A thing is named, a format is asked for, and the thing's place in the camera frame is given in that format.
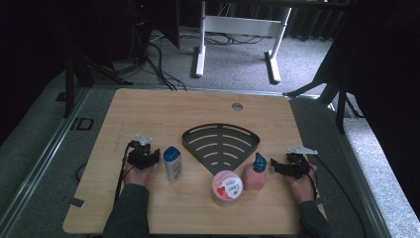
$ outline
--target black fan-shaped tray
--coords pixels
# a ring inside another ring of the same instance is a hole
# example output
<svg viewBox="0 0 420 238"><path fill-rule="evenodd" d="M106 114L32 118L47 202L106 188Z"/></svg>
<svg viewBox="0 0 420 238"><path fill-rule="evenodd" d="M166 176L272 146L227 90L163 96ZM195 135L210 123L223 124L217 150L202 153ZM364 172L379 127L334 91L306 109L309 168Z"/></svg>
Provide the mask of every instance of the black fan-shaped tray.
<svg viewBox="0 0 420 238"><path fill-rule="evenodd" d="M229 124L205 124L182 134L185 149L213 175L234 171L259 143L255 133Z"/></svg>

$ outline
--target human hand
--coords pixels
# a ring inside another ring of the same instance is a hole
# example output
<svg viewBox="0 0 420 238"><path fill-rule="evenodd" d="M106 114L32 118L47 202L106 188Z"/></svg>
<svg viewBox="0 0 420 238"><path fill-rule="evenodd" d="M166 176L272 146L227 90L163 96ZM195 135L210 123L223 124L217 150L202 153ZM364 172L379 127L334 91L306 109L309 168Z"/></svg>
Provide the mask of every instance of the human hand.
<svg viewBox="0 0 420 238"><path fill-rule="evenodd" d="M311 164L309 164L309 166L312 168L312 170L309 171L309 175L315 181L315 172L317 167ZM308 176L303 176L300 179L285 175L283 175L283 177L289 183L291 192L293 193L293 196L298 204L304 201L314 200L315 191L312 186L312 181Z"/></svg>
<svg viewBox="0 0 420 238"><path fill-rule="evenodd" d="M151 176L153 170L154 166L139 170L126 162L124 168L124 184L134 183L148 187L149 177Z"/></svg>

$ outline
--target sleeve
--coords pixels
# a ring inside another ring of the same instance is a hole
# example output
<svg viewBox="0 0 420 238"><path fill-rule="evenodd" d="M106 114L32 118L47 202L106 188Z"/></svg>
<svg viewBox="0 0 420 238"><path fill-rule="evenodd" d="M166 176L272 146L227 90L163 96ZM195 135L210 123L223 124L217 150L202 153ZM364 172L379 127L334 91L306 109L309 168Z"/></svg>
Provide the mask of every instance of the sleeve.
<svg viewBox="0 0 420 238"><path fill-rule="evenodd" d="M300 203L300 225L303 234L299 237L333 237L330 224L319 211L314 201Z"/></svg>
<svg viewBox="0 0 420 238"><path fill-rule="evenodd" d="M149 237L149 191L138 184L127 184L105 224L103 238Z"/></svg>

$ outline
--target pink label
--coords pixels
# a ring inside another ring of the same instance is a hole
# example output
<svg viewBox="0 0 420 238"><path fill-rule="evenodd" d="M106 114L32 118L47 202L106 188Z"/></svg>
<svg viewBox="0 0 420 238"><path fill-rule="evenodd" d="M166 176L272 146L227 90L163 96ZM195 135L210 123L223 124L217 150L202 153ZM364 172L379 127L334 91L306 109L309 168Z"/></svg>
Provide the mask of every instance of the pink label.
<svg viewBox="0 0 420 238"><path fill-rule="evenodd" d="M213 179L213 190L224 200L234 200L241 195L243 184L233 172L220 172Z"/></svg>

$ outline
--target white metal stand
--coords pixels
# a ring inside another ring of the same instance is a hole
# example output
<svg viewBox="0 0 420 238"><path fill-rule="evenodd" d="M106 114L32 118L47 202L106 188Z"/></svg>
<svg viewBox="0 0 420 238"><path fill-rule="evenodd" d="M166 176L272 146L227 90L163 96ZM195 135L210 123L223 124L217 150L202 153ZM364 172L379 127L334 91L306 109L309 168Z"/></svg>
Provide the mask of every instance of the white metal stand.
<svg viewBox="0 0 420 238"><path fill-rule="evenodd" d="M251 35L260 37L275 38L272 51L267 51L266 63L275 82L281 82L280 72L277 65L277 53L281 39L287 25L291 8L282 16L281 21L267 21L244 18L206 16L206 2L201 2L201 24L200 24L200 47L198 50L196 75L204 75L204 59L206 46L204 45L206 32L227 33L237 35Z"/></svg>

